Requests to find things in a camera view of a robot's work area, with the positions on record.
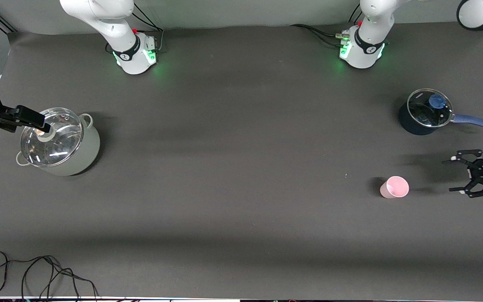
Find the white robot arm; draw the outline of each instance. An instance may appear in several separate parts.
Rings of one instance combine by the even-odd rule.
[[[354,25],[342,32],[345,38],[340,58],[360,69],[374,65],[381,57],[385,38],[395,24],[393,13],[410,1],[413,0],[361,0],[360,7],[365,17],[362,25]]]
[[[124,18],[134,9],[133,0],[60,0],[65,12],[96,29],[113,48],[117,64],[136,75],[156,63],[156,41],[134,33]]]
[[[474,155],[477,159],[473,162],[466,160],[464,155]],[[475,150],[460,150],[450,160],[443,163],[462,163],[467,166],[469,179],[471,180],[464,187],[451,187],[450,192],[460,192],[468,195],[470,198],[483,197],[483,188],[480,191],[473,191],[477,185],[483,185],[483,153],[480,149]]]
[[[381,57],[385,38],[395,24],[394,11],[410,1],[413,0],[361,0],[361,11],[365,15],[362,25],[354,25],[338,35],[343,45],[340,58],[360,69],[374,65]],[[483,0],[462,0],[456,15],[465,29],[483,30]]]

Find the pink cup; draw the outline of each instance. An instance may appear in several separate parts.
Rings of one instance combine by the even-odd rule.
[[[400,198],[409,193],[409,184],[400,176],[393,176],[379,188],[381,195],[385,198]]]

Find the saucepan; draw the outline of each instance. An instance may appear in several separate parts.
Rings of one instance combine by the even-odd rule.
[[[466,123],[483,127],[483,119],[454,114],[447,96],[429,88],[413,92],[398,112],[401,126],[415,135],[427,135],[450,124]]]
[[[58,176],[85,170],[100,149],[100,137],[93,126],[92,116],[87,113],[77,115],[60,107],[41,113],[46,117],[44,121],[51,126],[50,132],[25,127],[16,162],[20,166],[35,166]]]

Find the gray table surface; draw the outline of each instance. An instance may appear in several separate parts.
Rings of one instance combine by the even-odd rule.
[[[103,296],[483,301],[483,198],[449,193],[467,173],[440,163],[483,149],[483,128],[421,137],[396,118],[418,88],[483,117],[483,32],[408,24],[389,40],[355,70],[305,29],[173,30],[130,76],[100,35],[13,36],[5,103],[90,113],[102,148],[57,177],[17,166],[19,133],[0,130],[0,250],[52,254]],[[408,197],[378,195],[393,175]],[[48,276],[31,271],[31,294]]]

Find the pot handle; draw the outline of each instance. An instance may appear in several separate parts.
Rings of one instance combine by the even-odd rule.
[[[471,115],[454,115],[452,122],[460,122],[466,124],[473,124],[483,127],[483,119],[472,117]]]
[[[29,166],[31,164],[30,162],[20,163],[20,160],[19,160],[20,155],[21,155],[21,151],[19,151],[18,154],[16,154],[16,163],[19,164],[22,167]]]
[[[92,116],[89,115],[88,113],[83,113],[82,115],[79,116],[80,118],[83,118],[83,117],[88,117],[88,119],[91,120],[91,122],[88,123],[87,125],[87,129],[90,129],[92,127],[92,123],[94,122],[94,120],[92,119]]]

